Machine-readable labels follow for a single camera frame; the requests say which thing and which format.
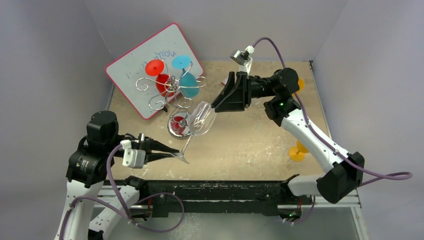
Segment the clear wine glass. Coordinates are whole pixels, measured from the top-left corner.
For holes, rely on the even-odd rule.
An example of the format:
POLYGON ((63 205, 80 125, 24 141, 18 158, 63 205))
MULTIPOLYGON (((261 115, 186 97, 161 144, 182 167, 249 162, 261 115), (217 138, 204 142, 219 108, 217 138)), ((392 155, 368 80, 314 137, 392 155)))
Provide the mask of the clear wine glass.
POLYGON ((187 139, 187 142, 179 152, 172 153, 171 155, 174 158, 189 164, 188 160, 185 158, 185 152, 190 142, 195 136, 204 135, 211 129, 216 115, 217 114, 215 110, 212 108, 212 105, 209 102, 201 101, 191 113, 190 119, 188 121, 190 135, 187 139))

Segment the teal plastic wine glass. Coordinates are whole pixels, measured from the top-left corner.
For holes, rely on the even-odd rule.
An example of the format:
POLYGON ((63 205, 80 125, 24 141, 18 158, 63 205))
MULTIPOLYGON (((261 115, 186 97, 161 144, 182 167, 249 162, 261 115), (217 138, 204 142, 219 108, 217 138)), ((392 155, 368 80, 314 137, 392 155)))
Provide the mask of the teal plastic wine glass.
POLYGON ((186 98, 194 98, 199 94, 199 84, 197 79, 190 70, 193 66, 191 58, 188 55, 178 55, 175 57, 171 65, 174 69, 181 70, 182 73, 178 79, 180 85, 180 92, 186 98))

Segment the red plastic wine glass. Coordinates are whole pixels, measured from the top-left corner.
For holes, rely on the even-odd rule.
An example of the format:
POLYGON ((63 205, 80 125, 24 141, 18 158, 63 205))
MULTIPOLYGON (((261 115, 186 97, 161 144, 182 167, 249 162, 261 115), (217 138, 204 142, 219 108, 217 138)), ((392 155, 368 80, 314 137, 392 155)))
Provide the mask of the red plastic wine glass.
POLYGON ((165 83, 169 79, 169 75, 164 73, 165 63, 160 59, 153 59, 145 66, 145 72, 148 76, 154 77, 155 86, 161 96, 173 97, 174 93, 167 91, 168 86, 165 83))

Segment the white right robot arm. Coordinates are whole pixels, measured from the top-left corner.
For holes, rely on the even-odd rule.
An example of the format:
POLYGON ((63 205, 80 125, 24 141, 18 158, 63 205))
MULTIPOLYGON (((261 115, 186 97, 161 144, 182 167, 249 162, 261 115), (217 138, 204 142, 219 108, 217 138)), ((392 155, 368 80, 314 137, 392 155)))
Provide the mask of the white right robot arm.
POLYGON ((299 89, 299 76, 289 67, 275 71, 270 77, 231 71, 225 87, 211 106, 216 113, 240 112, 253 98, 271 97, 263 104, 267 117, 293 135, 324 172, 322 176, 290 178, 280 191, 282 200, 292 204, 300 196, 316 195, 336 204, 361 185, 363 172, 360 169, 365 159, 359 152, 350 153, 336 144, 305 116, 304 107, 293 98, 299 89))

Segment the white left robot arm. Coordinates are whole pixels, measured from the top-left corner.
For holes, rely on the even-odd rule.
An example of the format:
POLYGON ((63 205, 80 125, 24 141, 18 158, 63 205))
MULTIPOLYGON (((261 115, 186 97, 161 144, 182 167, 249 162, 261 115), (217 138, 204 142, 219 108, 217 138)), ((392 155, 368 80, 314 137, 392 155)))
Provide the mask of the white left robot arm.
POLYGON ((127 177, 118 187, 112 175, 114 158, 123 165, 140 169, 146 164, 175 157, 177 150, 140 134, 119 134, 116 114, 109 110, 94 113, 86 125, 86 135, 68 160, 66 199, 58 240, 105 240, 120 219, 136 224, 130 207, 147 203, 138 215, 147 220, 153 214, 154 194, 147 182, 135 176, 127 177))

